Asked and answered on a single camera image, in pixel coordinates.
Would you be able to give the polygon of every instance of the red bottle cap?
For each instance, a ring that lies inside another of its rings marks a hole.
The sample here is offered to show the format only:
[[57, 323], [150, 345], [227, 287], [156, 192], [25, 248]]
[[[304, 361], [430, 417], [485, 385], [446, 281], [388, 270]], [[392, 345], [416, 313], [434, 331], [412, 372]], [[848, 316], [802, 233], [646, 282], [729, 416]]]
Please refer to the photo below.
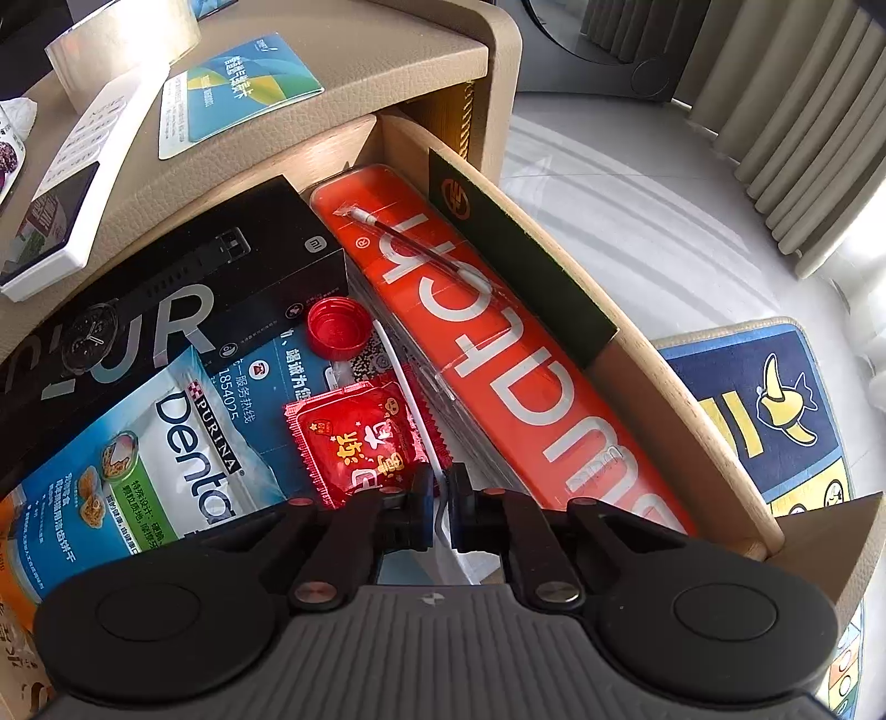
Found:
[[307, 344], [326, 360], [357, 357], [371, 334], [372, 318], [351, 298], [324, 298], [307, 313]]

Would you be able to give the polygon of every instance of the roll of tape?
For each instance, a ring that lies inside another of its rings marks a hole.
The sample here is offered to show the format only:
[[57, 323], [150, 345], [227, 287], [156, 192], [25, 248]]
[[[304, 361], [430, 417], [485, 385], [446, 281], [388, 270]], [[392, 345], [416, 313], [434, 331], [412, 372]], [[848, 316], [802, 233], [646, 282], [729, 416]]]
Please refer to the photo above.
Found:
[[113, 0], [52, 41], [52, 67], [78, 113], [115, 77], [146, 59], [169, 65], [200, 42], [190, 0]]

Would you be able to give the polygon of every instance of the purina dentalife bag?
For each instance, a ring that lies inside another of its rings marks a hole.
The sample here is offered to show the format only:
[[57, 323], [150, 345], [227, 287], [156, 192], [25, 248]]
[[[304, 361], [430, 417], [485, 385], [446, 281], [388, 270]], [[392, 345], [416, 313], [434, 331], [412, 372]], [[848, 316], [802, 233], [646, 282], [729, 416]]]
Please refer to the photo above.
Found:
[[190, 348], [0, 505], [0, 597], [30, 629], [72, 575], [284, 499]]

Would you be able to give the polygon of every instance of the yellow stripe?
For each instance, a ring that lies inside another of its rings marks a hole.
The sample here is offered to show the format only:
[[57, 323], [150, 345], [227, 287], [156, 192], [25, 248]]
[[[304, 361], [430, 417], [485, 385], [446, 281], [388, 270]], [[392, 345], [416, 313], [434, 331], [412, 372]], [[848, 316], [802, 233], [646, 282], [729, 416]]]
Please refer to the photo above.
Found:
[[757, 434], [753, 420], [750, 419], [748, 411], [742, 405], [741, 398], [734, 390], [723, 393], [723, 400], [726, 401], [727, 408], [732, 413], [732, 417], [735, 418], [735, 422], [738, 423], [738, 429], [742, 431], [744, 444], [748, 447], [748, 457], [754, 458], [763, 452], [763, 443], [760, 442], [760, 436]]
[[699, 400], [698, 404], [702, 406], [702, 410], [708, 413], [708, 417], [713, 420], [713, 423], [717, 426], [720, 434], [726, 438], [726, 442], [729, 443], [732, 452], [734, 452], [735, 455], [738, 455], [738, 449], [735, 447], [735, 438], [732, 436], [732, 430], [730, 430], [729, 425], [726, 424], [726, 418], [724, 418], [723, 413], [719, 411], [719, 407], [717, 407], [717, 403], [714, 399], [712, 397], [706, 397], [704, 400]]

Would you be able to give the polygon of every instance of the watch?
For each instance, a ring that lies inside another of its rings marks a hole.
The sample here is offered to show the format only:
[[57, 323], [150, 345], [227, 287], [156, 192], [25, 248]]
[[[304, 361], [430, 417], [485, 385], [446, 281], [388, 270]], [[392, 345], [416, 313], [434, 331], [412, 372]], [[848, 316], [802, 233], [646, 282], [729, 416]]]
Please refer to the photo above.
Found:
[[0, 404], [0, 422], [39, 400], [47, 386], [83, 375], [111, 352], [120, 332], [139, 315], [183, 287], [200, 282], [222, 265], [239, 260], [251, 248], [239, 228], [203, 243], [180, 260], [145, 280], [123, 297], [86, 308], [62, 332], [58, 346], [21, 382], [14, 383]]

